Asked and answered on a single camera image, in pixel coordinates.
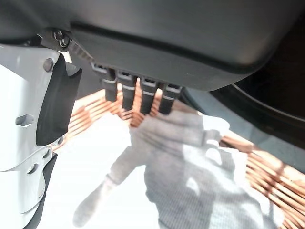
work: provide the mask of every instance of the white plastic panel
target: white plastic panel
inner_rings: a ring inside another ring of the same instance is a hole
[[[50,49],[0,45],[0,171],[17,166],[39,149],[36,126],[52,76],[43,63],[47,58],[56,63],[58,57]],[[16,125],[16,118],[27,114],[33,116],[33,123]]]
[[[50,146],[36,145],[41,105],[52,76],[43,63],[59,53],[0,45],[0,228],[24,228],[45,192],[43,168]]]

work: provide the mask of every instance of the hex bolt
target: hex bolt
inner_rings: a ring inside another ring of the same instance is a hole
[[[63,37],[63,33],[61,30],[54,30],[53,37],[55,40],[59,41]]]
[[[70,44],[70,38],[67,35],[63,35],[62,38],[59,40],[59,45],[65,49]]]
[[[54,65],[54,62],[52,60],[52,58],[48,58],[45,60],[45,62],[43,63],[43,69],[46,71],[46,72],[51,72],[52,69],[53,69],[53,65]]]

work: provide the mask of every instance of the bolt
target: bolt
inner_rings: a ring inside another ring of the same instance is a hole
[[[65,49],[69,46],[70,44],[70,38],[66,35],[62,36],[62,38],[59,40],[59,45]]]
[[[63,33],[61,30],[54,30],[53,37],[55,40],[59,41],[63,37]]]
[[[52,60],[52,58],[48,58],[45,60],[45,62],[43,63],[43,69],[46,71],[46,72],[51,72],[52,69],[53,69],[53,65],[54,65],[54,62]]]

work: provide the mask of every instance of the mounting hole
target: mounting hole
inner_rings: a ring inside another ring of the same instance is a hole
[[[25,114],[16,118],[15,124],[23,127],[28,127],[34,122],[34,116]]]
[[[46,154],[43,156],[43,159],[47,159],[49,157],[49,155],[51,154],[52,150],[48,149],[48,151],[46,152]]]
[[[34,173],[37,169],[38,169],[38,164],[35,163],[34,165],[32,165],[32,166],[28,169],[27,174],[32,174],[32,173]]]

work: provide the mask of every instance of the woven basket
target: woven basket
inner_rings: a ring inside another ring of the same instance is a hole
[[[133,109],[130,111],[122,109],[122,87],[120,85],[118,86],[117,101],[114,103],[105,100],[104,90],[77,100],[70,119],[69,131],[62,144],[86,130],[105,112],[118,115],[126,124],[138,127],[145,118],[145,115],[139,112],[141,94],[141,89],[137,85]],[[150,113],[151,116],[157,115],[161,96],[162,92],[157,91]],[[173,109],[197,113],[196,110],[180,102],[175,102]],[[252,187],[263,193],[282,209],[285,220],[281,228],[305,229],[305,175],[285,165],[270,153],[263,151],[233,132],[229,132],[222,139],[221,144],[235,147],[248,154],[246,178]]]

